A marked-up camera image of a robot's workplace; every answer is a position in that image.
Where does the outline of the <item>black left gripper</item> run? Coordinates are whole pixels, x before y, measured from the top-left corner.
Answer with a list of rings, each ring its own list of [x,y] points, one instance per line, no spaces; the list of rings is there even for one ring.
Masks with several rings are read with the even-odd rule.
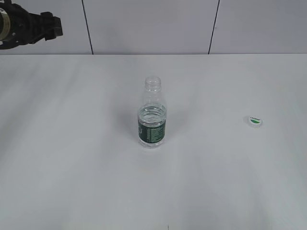
[[[10,0],[0,2],[0,48],[9,50],[63,35],[61,20],[51,12],[30,13]]]

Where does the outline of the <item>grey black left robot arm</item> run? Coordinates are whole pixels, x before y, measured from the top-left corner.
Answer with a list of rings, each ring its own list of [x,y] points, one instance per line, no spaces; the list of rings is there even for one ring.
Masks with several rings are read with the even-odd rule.
[[[63,35],[61,20],[51,12],[30,13],[10,0],[0,2],[0,48],[9,50]]]

